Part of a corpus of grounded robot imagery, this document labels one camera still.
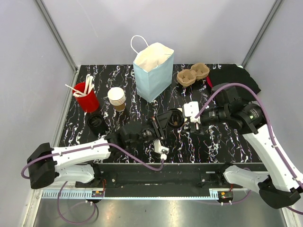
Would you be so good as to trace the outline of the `single brown paper cup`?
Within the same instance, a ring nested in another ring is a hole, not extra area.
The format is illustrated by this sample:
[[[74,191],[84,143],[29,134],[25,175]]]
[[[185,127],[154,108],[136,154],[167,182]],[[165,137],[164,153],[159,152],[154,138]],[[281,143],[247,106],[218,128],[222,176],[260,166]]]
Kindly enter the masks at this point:
[[[184,123],[186,123],[188,121],[188,118],[185,118],[183,116],[183,109],[182,108],[177,108],[180,112],[181,112],[181,116],[183,117]]]

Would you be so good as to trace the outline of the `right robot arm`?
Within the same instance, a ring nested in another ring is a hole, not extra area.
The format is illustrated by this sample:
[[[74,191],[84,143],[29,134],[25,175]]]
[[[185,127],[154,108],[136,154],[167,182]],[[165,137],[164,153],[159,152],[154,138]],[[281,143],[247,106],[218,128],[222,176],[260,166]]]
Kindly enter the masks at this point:
[[[195,133],[222,122],[235,128],[267,169],[266,174],[258,174],[226,163],[215,172],[219,187],[236,184],[258,193],[274,209],[292,210],[303,192],[303,174],[278,143],[265,107],[252,89],[241,83],[214,86],[202,108],[194,101],[184,104],[182,113]]]

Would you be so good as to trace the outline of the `single black cup lid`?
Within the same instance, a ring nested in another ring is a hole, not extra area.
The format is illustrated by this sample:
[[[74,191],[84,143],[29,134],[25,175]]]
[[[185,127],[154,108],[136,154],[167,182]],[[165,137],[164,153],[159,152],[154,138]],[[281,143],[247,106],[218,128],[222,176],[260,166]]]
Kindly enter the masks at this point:
[[[168,126],[172,129],[179,129],[184,125],[183,117],[178,109],[170,109],[171,117],[168,122]]]

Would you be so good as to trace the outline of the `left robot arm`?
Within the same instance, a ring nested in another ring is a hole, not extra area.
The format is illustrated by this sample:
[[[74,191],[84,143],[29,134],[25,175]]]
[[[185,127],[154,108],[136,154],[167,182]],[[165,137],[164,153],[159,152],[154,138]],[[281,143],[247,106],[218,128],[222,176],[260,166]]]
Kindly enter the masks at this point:
[[[102,175],[97,173],[92,160],[105,160],[118,151],[126,154],[150,170],[160,171],[162,168],[152,167],[126,151],[139,143],[153,142],[154,152],[160,155],[163,164],[167,159],[169,148],[161,145],[167,137],[167,129],[177,129],[184,124],[182,113],[171,109],[163,114],[151,117],[145,122],[131,121],[116,132],[93,142],[70,147],[52,148],[44,143],[27,159],[21,176],[30,181],[31,189],[42,189],[54,182],[81,182],[91,187],[102,183]]]

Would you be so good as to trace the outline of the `stack of paper cups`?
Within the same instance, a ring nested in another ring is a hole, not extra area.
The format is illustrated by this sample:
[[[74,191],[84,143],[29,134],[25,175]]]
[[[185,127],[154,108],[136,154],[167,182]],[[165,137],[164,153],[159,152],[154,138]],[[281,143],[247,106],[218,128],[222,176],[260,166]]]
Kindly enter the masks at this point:
[[[107,97],[116,111],[121,112],[125,109],[126,97],[125,92],[122,88],[111,88],[107,93]]]

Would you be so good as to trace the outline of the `light blue paper bag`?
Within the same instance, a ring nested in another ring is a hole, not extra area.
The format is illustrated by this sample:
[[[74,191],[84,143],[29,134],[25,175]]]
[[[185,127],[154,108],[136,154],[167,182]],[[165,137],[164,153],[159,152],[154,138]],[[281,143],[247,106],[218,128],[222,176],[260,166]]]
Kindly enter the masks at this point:
[[[174,50],[161,43],[147,44],[133,61],[137,94],[153,102],[172,83]]]

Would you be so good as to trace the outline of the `stack of pulp cup carriers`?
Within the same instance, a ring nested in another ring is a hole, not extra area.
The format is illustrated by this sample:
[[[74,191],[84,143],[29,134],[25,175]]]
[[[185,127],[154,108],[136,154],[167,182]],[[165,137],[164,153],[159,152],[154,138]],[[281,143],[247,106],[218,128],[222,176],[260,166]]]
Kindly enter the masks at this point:
[[[190,69],[185,69],[177,74],[177,81],[183,87],[194,84],[197,80],[205,79],[210,69],[204,63],[196,63]]]

